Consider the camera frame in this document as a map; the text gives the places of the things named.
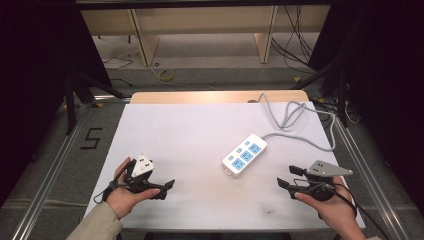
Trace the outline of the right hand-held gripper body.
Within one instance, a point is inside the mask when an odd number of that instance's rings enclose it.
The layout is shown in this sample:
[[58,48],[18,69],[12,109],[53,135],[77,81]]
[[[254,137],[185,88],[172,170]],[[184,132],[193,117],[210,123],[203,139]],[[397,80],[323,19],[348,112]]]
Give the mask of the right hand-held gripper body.
[[321,160],[317,160],[304,170],[306,171],[304,177],[307,186],[298,185],[298,179],[295,179],[295,191],[310,195],[318,201],[327,201],[334,196],[332,193],[332,190],[334,190],[334,176],[349,176],[353,174],[350,169]]

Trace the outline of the aluminium floor rail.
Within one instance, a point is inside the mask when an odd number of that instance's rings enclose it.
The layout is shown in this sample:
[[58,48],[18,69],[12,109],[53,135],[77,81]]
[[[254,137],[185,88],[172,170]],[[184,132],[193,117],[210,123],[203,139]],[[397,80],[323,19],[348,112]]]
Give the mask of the aluminium floor rail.
[[348,105],[347,112],[352,118],[347,120],[347,126],[340,120],[334,126],[334,154],[340,165],[353,168],[354,175],[346,181],[359,205],[369,214],[362,213],[367,234],[384,237],[373,219],[390,240],[413,240],[405,218],[415,213],[415,205],[384,163],[366,126],[358,121],[356,111]]
[[43,181],[38,188],[35,196],[30,200],[25,214],[17,225],[11,240],[27,240],[33,230],[35,223],[43,209],[43,206],[48,198],[60,171],[71,151],[71,148],[79,134],[82,125],[86,122],[89,109],[98,103],[129,103],[130,96],[124,98],[114,97],[112,95],[96,96],[91,103],[82,103],[81,107],[77,110],[76,122],[65,135],[64,141],[61,144],[58,153],[56,154],[53,162],[45,174]]

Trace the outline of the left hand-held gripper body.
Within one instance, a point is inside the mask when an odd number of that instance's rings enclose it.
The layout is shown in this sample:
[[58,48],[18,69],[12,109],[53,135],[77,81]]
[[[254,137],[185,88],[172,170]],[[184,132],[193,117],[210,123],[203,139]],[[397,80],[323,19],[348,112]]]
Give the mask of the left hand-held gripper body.
[[124,177],[126,188],[132,193],[141,193],[148,189],[159,189],[161,194],[167,193],[165,185],[158,185],[149,182],[149,177],[154,170],[153,162],[144,154],[140,154],[133,159],[127,167]]

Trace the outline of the white power strip blue sockets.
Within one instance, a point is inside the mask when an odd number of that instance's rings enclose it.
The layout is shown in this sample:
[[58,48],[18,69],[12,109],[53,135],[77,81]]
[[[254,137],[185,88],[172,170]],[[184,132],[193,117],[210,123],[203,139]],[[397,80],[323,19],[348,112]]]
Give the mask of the white power strip blue sockets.
[[256,134],[250,134],[222,160],[224,172],[239,177],[265,151],[268,144]]

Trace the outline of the light wooden desk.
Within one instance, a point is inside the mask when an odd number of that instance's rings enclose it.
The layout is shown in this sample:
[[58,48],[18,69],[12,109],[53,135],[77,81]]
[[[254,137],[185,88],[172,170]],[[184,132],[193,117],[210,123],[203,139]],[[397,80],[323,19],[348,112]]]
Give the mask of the light wooden desk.
[[146,66],[152,63],[162,35],[218,33],[252,33],[259,61],[265,64],[272,34],[291,31],[296,16],[301,17],[302,31],[319,32],[329,10],[328,5],[280,5],[84,10],[82,16],[93,36],[133,35]]

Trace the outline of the wooden table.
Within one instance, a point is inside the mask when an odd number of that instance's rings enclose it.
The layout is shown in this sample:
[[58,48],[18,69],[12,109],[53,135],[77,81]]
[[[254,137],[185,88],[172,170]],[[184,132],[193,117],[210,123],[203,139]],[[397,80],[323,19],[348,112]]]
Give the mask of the wooden table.
[[197,104],[197,103],[246,103],[258,100],[264,93],[270,102],[307,102],[302,90],[246,90],[246,91],[179,91],[179,92],[137,92],[132,95],[131,104]]

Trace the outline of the white table mat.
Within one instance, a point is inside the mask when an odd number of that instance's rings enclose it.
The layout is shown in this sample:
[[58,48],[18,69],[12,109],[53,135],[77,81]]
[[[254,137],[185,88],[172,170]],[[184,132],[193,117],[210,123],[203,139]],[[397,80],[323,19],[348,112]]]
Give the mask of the white table mat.
[[[122,223],[152,232],[272,232],[325,228],[311,207],[278,186],[291,182],[292,165],[335,163],[314,107],[296,123],[277,125],[295,105],[285,102],[224,104],[129,104],[124,108],[94,191],[100,193],[128,156],[145,154],[155,169],[151,182],[174,186],[163,200],[137,205]],[[265,151],[240,176],[222,161],[249,135],[265,139]]]

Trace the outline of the person's right hand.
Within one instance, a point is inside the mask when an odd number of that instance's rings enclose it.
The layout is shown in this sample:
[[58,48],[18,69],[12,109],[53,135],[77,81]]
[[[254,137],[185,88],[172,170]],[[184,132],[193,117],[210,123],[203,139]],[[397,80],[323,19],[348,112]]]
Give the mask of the person's right hand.
[[318,201],[304,193],[295,193],[297,200],[314,208],[324,222],[339,234],[357,227],[354,210],[342,199],[333,196],[328,201]]

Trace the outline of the black metal stand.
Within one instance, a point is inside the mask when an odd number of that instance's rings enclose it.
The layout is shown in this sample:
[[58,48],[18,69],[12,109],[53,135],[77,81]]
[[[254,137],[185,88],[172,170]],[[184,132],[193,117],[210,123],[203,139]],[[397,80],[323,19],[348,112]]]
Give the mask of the black metal stand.
[[301,80],[299,83],[296,83],[295,86],[292,87],[292,90],[301,90],[319,79],[324,80],[320,88],[322,96],[329,96],[334,91],[337,91],[337,116],[342,125],[347,127],[348,115],[345,112],[347,85],[345,72],[340,62],[333,60],[329,65],[312,74],[306,80]]
[[85,73],[76,72],[69,74],[68,78],[65,80],[65,100],[68,119],[67,135],[73,131],[77,122],[74,94],[77,95],[82,103],[92,103],[95,97],[90,90],[91,86],[99,88],[118,99],[130,98],[130,95],[117,91],[111,85],[102,83],[100,80],[96,80]]

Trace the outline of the person's left hand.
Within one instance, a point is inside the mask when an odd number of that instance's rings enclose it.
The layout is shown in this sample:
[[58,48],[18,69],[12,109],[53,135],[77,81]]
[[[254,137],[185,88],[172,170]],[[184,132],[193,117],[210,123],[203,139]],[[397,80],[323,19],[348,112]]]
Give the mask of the person's left hand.
[[141,201],[151,199],[160,193],[159,189],[148,189],[141,193],[131,193],[125,187],[114,189],[107,197],[106,203],[111,207],[118,219],[127,216]]

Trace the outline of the black curtain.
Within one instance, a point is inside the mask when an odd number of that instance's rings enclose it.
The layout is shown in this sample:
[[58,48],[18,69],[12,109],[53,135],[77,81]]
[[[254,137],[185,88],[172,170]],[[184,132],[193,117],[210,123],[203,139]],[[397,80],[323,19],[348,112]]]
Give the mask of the black curtain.
[[76,0],[0,0],[0,207],[85,76],[111,85]]
[[323,68],[352,39],[348,96],[424,216],[424,0],[329,1],[311,66]]

